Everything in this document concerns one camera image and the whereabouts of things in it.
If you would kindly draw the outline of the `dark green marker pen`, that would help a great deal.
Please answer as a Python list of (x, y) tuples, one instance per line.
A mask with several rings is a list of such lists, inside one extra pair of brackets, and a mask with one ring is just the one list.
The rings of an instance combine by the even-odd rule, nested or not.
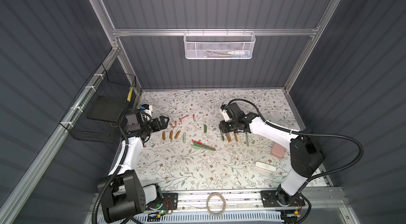
[(220, 133), (221, 133), (221, 138), (222, 138), (222, 141), (225, 141), (225, 138), (224, 138), (224, 134), (223, 134), (223, 132), (222, 132), (222, 131), (220, 131)]

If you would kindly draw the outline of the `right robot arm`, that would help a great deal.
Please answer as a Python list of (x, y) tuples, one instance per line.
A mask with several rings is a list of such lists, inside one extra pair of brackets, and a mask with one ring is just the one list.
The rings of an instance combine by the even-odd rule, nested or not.
[[(320, 177), (338, 173), (357, 164), (364, 155), (363, 145), (356, 139), (339, 134), (315, 134), (286, 128), (270, 122), (252, 102), (237, 98), (221, 105), (223, 120), (219, 123), (221, 133), (243, 132), (272, 140), (290, 153), (291, 170), (277, 188), (277, 196), (289, 200), (301, 192), (306, 185)], [(317, 138), (337, 138), (347, 140), (358, 148), (356, 157), (342, 167), (315, 175), (315, 171), (325, 160)]]

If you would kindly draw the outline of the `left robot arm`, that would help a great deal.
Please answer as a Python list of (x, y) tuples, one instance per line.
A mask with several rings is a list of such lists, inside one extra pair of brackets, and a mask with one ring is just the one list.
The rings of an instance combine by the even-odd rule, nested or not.
[(148, 209), (160, 208), (164, 197), (158, 184), (143, 186), (136, 174), (141, 151), (154, 132), (167, 128), (169, 117), (152, 117), (152, 106), (127, 109), (118, 119), (122, 134), (121, 145), (107, 177), (100, 179), (98, 197), (92, 210), (92, 223), (98, 222), (98, 210), (110, 224), (130, 221)]

